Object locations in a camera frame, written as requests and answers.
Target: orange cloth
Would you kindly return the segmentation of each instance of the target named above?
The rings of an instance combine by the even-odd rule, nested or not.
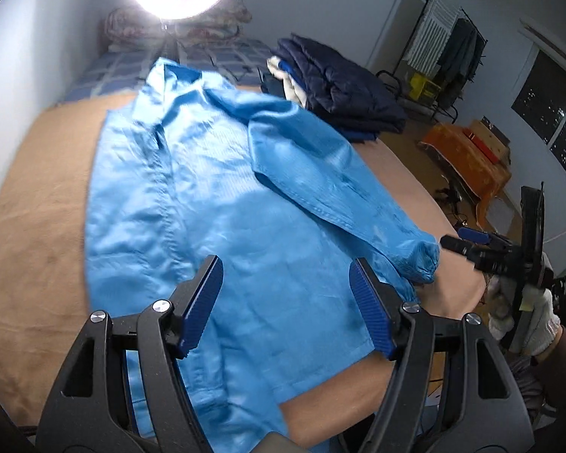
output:
[[[438,124],[421,143],[433,147],[453,167],[469,190],[480,198],[476,206],[476,221],[483,228],[488,205],[505,187],[511,173],[501,163],[493,165],[463,134],[460,126]]]

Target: shirt sleeve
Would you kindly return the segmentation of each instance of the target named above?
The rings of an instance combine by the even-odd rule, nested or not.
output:
[[[557,409],[566,406],[566,328],[549,357],[533,366],[533,372],[543,384],[549,403]]]

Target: window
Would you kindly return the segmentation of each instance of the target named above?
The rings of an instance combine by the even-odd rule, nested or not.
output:
[[[566,170],[566,71],[537,49],[512,109],[545,141]]]

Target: blue gripper pad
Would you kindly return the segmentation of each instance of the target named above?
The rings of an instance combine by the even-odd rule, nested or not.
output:
[[[389,359],[396,347],[390,338],[388,316],[375,294],[375,288],[356,261],[350,264],[348,276],[350,289],[365,321],[373,346],[376,351],[382,352]]]
[[[478,245],[488,245],[491,241],[488,233],[472,230],[471,228],[459,228],[459,230],[457,230],[457,235],[460,239],[477,243]]]
[[[206,323],[208,323],[208,318],[220,292],[223,277],[222,260],[218,259],[210,270],[203,286],[197,290],[195,298],[185,314],[182,339],[178,345],[178,349],[183,356],[186,356],[189,351],[198,346],[203,329]]]

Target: white towel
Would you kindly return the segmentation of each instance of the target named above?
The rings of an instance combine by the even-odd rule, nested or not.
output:
[[[302,90],[302,87],[300,87],[293,78],[291,78],[289,73],[279,68],[280,62],[281,58],[273,56],[266,60],[266,65],[269,67],[269,71],[273,77],[278,78],[278,80],[283,82],[285,98],[292,102],[296,102],[296,104],[301,105],[303,108],[306,108],[306,92]]]

